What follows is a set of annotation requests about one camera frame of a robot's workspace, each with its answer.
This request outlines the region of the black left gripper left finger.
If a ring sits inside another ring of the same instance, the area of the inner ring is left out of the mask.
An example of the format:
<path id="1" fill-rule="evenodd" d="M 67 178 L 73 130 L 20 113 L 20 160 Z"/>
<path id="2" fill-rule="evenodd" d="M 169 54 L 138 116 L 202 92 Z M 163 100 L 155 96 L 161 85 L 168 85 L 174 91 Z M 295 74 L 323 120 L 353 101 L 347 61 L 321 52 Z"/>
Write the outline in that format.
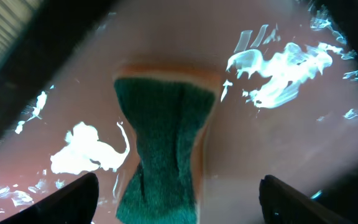
<path id="1" fill-rule="evenodd" d="M 90 224 L 98 198 L 98 178 L 89 172 L 0 224 Z"/>

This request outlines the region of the black tray with red liquid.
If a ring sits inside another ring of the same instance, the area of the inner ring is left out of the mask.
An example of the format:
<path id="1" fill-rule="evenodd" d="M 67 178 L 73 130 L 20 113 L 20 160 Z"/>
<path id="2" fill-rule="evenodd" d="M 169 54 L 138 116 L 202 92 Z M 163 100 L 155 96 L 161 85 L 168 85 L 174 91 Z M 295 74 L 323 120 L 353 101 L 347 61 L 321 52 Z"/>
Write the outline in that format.
<path id="1" fill-rule="evenodd" d="M 91 223 L 123 223 L 140 63 L 220 76 L 197 223 L 265 223 L 266 175 L 358 223 L 358 1 L 42 2 L 0 62 L 0 222 L 92 172 Z"/>

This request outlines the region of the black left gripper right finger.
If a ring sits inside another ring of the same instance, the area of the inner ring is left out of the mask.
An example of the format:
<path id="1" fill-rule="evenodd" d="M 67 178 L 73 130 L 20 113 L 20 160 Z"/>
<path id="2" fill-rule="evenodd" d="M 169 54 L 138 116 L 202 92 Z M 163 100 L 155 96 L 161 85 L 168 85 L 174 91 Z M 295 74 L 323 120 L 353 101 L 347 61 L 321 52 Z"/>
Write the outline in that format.
<path id="1" fill-rule="evenodd" d="M 273 175 L 260 181 L 259 202 L 266 224 L 352 224 Z"/>

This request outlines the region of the green and orange sponge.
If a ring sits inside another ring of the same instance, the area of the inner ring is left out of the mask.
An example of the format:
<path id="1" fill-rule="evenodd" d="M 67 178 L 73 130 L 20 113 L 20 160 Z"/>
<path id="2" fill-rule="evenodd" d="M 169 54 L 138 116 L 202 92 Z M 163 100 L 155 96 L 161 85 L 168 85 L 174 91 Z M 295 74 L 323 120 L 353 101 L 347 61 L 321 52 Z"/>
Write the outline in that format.
<path id="1" fill-rule="evenodd" d="M 203 144 L 221 89 L 218 73 L 126 65 L 114 81 L 140 161 L 121 197 L 123 223 L 197 223 Z"/>

